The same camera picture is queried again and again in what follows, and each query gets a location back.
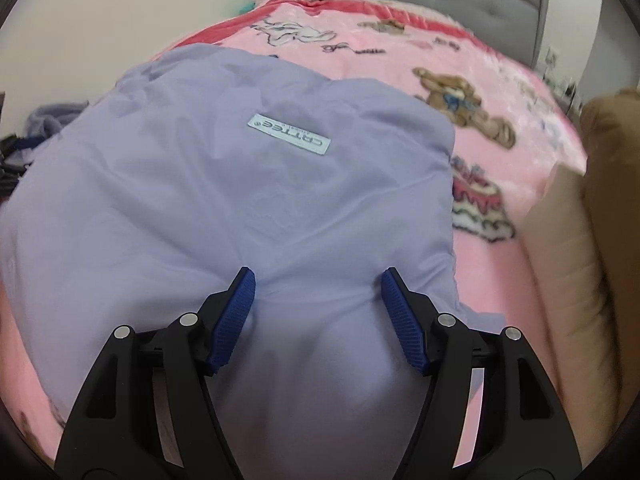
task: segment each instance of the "white wall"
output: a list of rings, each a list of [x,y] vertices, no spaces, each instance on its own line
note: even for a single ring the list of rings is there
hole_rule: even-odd
[[[128,68],[251,0],[19,0],[0,29],[0,136],[35,107],[92,99]]]
[[[549,46],[559,50],[556,78],[580,81],[596,37],[602,0],[549,0],[542,57]]]
[[[580,82],[584,100],[636,86],[640,78],[640,36],[619,0],[602,0],[598,33]]]

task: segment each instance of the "pink blanket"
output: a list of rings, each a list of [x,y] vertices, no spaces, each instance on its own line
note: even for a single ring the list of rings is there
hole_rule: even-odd
[[[271,0],[176,46],[215,43],[277,56],[329,78],[375,78],[415,95],[456,125],[454,211],[461,300],[523,329],[556,380],[518,225],[557,161],[583,168],[575,131],[546,87],[450,20],[437,21],[364,0]],[[61,430],[0,295],[0,394],[55,455]],[[470,459],[480,395],[470,403],[458,463]]]

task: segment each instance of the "silver screw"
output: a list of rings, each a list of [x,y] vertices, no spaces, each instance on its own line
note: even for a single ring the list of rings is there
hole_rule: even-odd
[[[510,326],[507,330],[504,331],[504,335],[507,336],[512,341],[517,341],[522,337],[522,332],[518,330],[514,326]]]
[[[131,333],[131,329],[128,326],[119,326],[113,331],[113,335],[116,339],[124,339]]]
[[[195,325],[197,322],[198,322],[198,316],[196,316],[193,312],[185,314],[180,318],[180,324],[182,326]]]
[[[454,326],[456,324],[456,318],[451,314],[440,314],[438,316],[438,323],[442,326]]]

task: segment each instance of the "white label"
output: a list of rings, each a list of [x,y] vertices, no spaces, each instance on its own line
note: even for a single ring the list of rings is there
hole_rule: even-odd
[[[329,143],[331,143],[331,139],[327,139],[322,135],[313,134],[312,132],[296,128],[290,124],[281,123],[280,121],[275,121],[260,114],[255,114],[252,117],[249,121],[249,126],[271,137],[286,140],[289,144],[293,144],[309,152],[317,153],[318,155],[324,155],[329,147]]]

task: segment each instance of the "wall socket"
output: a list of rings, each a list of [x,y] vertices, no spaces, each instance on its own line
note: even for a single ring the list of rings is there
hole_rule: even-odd
[[[560,57],[560,52],[556,48],[553,48],[552,46],[550,46],[549,49],[546,51],[546,56],[545,56],[546,65],[551,69],[555,68],[556,64],[558,63],[558,57]]]

